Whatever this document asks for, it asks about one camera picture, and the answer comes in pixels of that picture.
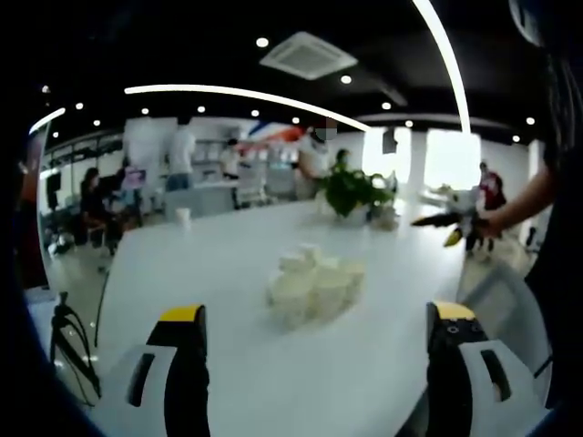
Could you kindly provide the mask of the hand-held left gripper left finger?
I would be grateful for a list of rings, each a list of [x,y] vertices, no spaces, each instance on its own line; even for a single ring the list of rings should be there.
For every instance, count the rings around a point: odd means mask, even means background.
[[[167,310],[102,380],[93,423],[105,436],[208,436],[209,383],[205,307]]]

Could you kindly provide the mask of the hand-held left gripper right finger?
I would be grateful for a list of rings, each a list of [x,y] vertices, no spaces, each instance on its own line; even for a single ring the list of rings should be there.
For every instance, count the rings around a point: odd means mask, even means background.
[[[547,409],[529,368],[467,307],[427,304],[427,436],[528,436]]]

